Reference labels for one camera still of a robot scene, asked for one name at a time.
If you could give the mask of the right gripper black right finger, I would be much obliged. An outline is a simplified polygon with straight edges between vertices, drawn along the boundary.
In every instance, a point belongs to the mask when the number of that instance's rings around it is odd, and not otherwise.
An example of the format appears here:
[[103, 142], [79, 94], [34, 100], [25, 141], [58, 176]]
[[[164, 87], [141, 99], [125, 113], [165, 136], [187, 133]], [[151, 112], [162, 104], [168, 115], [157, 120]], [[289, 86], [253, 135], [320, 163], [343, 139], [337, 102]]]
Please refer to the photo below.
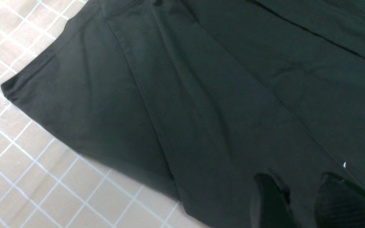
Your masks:
[[365, 190], [333, 172], [323, 173], [315, 219], [319, 228], [365, 228]]

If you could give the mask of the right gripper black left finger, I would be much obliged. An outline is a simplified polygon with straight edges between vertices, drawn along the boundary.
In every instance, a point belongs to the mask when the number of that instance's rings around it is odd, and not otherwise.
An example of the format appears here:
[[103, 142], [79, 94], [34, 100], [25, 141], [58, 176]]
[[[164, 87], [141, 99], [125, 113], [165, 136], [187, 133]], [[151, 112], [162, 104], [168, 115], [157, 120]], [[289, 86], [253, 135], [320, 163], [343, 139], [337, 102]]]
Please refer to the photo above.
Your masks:
[[291, 209], [290, 188], [275, 173], [254, 176], [251, 199], [252, 228], [299, 228]]

